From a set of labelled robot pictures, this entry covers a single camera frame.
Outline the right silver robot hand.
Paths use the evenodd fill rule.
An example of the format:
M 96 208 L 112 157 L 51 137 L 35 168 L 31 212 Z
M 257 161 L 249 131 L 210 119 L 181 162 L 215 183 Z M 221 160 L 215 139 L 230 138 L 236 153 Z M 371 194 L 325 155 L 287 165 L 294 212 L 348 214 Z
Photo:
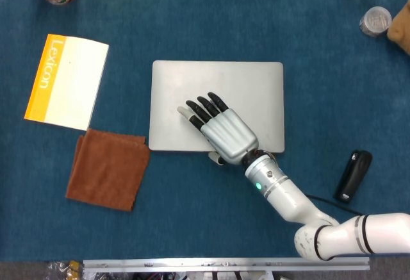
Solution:
M 197 101 L 187 100 L 187 107 L 177 111 L 210 143 L 209 158 L 218 165 L 239 165 L 243 158 L 259 147 L 258 138 L 240 116 L 215 93 Z

